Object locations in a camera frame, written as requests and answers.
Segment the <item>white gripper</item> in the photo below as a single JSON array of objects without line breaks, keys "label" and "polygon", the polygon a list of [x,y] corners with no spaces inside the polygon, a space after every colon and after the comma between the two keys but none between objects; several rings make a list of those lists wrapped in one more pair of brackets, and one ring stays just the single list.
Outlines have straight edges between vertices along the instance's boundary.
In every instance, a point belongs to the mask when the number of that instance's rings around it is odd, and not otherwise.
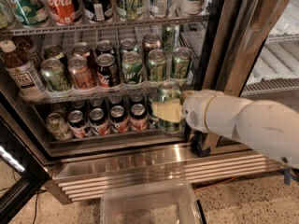
[{"label": "white gripper", "polygon": [[217,96],[223,96],[222,91],[201,90],[183,91],[183,108],[179,99],[151,104],[153,114],[162,120],[179,123],[184,119],[194,130],[208,133],[206,112],[209,103]]}]

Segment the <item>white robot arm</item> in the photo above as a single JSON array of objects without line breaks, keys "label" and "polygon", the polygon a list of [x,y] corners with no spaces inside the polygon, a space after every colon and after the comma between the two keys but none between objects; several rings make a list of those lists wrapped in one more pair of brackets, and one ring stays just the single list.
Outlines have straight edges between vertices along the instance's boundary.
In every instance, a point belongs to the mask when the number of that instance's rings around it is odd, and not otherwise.
[{"label": "white robot arm", "polygon": [[283,104],[234,97],[221,91],[185,91],[179,98],[154,102],[162,120],[186,123],[214,133],[292,168],[299,168],[299,113]]}]

